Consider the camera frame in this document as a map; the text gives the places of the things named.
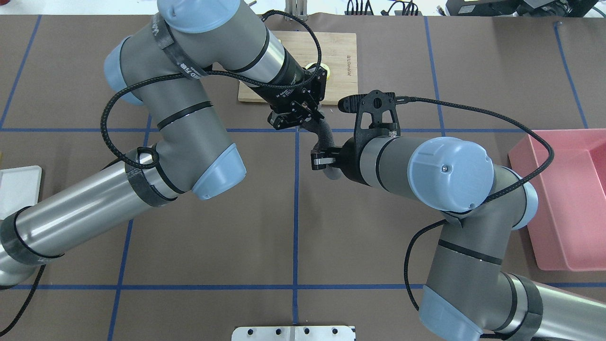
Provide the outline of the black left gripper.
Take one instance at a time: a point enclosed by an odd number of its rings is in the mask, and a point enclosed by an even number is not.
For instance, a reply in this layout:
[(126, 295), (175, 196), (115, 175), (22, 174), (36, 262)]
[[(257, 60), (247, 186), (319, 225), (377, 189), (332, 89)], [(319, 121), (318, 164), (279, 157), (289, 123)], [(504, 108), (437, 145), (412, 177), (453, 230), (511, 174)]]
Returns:
[(267, 103), (271, 107), (267, 121), (276, 130), (300, 126), (310, 119), (324, 119), (320, 105), (325, 97), (327, 78), (325, 74), (320, 75), (320, 71), (316, 69), (311, 74), (300, 66), (289, 66), (282, 78), (286, 85), (309, 83), (284, 90), (271, 89), (267, 93)]

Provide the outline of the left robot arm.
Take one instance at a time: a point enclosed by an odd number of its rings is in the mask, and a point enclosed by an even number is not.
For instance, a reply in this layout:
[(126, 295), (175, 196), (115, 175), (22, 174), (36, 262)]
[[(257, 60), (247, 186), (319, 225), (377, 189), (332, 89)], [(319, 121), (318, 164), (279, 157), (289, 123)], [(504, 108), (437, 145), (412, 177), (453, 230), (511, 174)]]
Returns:
[[(319, 125), (327, 71), (303, 68), (243, 0), (159, 0), (158, 13), (104, 63), (116, 91), (100, 132), (116, 160), (69, 188), (21, 208), (1, 224), (1, 289), (37, 268), (180, 194), (211, 199), (240, 183), (246, 168), (201, 79), (236, 79), (269, 104), (276, 129)], [(161, 140), (122, 153), (109, 138), (115, 103), (144, 105)]]

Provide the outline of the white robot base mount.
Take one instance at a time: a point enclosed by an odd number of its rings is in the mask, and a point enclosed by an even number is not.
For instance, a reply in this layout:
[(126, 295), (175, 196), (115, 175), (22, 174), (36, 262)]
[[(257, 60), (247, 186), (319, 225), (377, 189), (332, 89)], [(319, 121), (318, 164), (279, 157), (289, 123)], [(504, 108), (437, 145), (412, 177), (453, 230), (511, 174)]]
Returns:
[(356, 331), (346, 325), (242, 326), (232, 341), (355, 341)]

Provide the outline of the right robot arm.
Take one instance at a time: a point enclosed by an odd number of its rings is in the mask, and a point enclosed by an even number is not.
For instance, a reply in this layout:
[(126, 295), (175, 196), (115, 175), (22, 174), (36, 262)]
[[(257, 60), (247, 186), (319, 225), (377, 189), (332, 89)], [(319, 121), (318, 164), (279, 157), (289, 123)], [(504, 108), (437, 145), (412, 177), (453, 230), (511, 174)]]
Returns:
[(415, 199), (444, 219), (423, 287), (419, 317), (447, 341), (603, 341), (605, 304), (503, 272), (509, 235), (538, 208), (529, 183), (488, 196), (521, 177), (494, 165), (483, 147), (453, 137), (379, 136), (355, 151), (312, 149), (313, 169), (333, 166), (350, 180)]

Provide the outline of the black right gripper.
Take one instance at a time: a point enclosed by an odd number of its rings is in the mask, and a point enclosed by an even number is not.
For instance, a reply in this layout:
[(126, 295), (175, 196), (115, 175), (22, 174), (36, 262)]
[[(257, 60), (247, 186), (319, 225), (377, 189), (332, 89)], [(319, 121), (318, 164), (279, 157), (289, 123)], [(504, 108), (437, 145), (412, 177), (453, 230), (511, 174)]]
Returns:
[(364, 147), (363, 142), (351, 137), (340, 147), (312, 149), (310, 153), (312, 170), (322, 171), (331, 180), (344, 176), (350, 181), (365, 183), (361, 173), (361, 155)]

